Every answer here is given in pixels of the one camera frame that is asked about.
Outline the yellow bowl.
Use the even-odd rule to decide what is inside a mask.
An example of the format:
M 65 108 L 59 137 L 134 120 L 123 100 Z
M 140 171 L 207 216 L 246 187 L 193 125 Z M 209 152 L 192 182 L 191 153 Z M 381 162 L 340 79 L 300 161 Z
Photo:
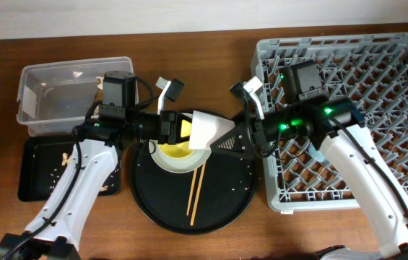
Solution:
M 191 134 L 191 122 L 187 120 L 181 121 L 181 127 L 179 131 L 179 137 L 185 139 L 190 137 Z M 177 144 L 159 144 L 160 151 L 164 153 L 167 157 L 174 159 L 181 159 L 189 157 L 194 151 L 189 149 L 189 140 L 184 142 L 179 142 Z

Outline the food scraps pile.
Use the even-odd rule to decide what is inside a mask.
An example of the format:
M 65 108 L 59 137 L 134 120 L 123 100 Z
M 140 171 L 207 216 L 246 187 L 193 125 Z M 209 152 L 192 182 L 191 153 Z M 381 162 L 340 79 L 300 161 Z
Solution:
M 66 152 L 64 152 L 64 153 L 62 154 L 61 165 L 62 165 L 62 166 L 67 166 L 67 165 L 69 164 L 70 159 L 71 159 L 71 155 L 68 155 Z M 108 188 L 109 188 L 109 186 L 102 186 L 102 187 L 100 188 L 100 192 L 105 192 L 105 191 L 108 190 Z

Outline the pink cup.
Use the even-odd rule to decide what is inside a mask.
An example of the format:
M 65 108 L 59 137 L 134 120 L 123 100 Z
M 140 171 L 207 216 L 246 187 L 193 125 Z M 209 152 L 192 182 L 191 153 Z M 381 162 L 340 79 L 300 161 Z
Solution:
M 229 119 L 195 110 L 192 116 L 190 150 L 210 150 L 210 145 L 235 128 Z

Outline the blue cup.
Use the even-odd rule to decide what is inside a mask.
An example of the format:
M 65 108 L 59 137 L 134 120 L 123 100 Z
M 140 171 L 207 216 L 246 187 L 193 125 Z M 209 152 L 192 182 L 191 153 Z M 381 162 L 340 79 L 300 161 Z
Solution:
M 317 150 L 313 145 L 308 148 L 310 156 L 320 163 L 327 163 L 328 160 L 325 158 L 320 150 Z

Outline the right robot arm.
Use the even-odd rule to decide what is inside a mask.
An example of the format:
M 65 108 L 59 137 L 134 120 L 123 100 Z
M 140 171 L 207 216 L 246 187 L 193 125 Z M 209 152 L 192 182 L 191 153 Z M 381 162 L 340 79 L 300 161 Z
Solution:
M 260 119 L 246 116 L 210 148 L 251 160 L 269 157 L 280 141 L 300 136 L 310 140 L 349 187 L 378 241 L 380 258 L 408 259 L 408 194 L 350 99 L 317 97 Z

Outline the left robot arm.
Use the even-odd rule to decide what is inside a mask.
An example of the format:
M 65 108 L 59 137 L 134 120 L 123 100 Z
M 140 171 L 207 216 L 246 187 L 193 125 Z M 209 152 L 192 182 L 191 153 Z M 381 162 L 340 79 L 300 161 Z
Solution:
M 84 224 L 101 186 L 117 168 L 121 152 L 136 140 L 177 144 L 189 139 L 192 118 L 177 111 L 141 113 L 100 106 L 74 128 L 75 142 L 64 173 L 44 207 L 21 235 L 5 234 L 0 259 L 79 259 Z

